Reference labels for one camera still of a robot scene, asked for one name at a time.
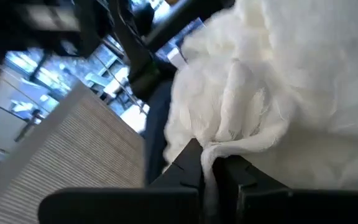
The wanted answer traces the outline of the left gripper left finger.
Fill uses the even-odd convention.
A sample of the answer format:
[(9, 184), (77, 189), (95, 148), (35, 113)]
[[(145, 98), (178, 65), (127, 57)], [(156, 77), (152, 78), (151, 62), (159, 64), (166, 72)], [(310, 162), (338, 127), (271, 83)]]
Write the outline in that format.
[(191, 139), (171, 166), (144, 188), (71, 187), (40, 203), (40, 224), (199, 224), (202, 147)]

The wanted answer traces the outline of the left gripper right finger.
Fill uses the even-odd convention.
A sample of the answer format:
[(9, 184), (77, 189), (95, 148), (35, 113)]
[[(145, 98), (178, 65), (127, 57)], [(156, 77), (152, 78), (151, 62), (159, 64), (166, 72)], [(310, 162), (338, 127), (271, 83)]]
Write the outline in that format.
[(358, 224), (358, 190), (294, 189), (239, 156), (213, 173), (221, 224)]

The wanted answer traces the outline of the white gauzy garment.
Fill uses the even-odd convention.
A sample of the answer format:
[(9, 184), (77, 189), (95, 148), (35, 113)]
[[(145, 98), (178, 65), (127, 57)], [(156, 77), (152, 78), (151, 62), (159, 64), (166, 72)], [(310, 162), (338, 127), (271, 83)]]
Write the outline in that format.
[(169, 164), (240, 156), (296, 189), (358, 190), (358, 0), (235, 0), (186, 37), (165, 126)]

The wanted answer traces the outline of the white woven plastic bin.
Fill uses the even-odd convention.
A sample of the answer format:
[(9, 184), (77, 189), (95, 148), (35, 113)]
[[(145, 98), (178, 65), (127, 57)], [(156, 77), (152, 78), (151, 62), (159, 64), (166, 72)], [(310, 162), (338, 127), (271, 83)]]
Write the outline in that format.
[(40, 202), (67, 187), (142, 187), (143, 138), (77, 84), (0, 162), (0, 224), (37, 224)]

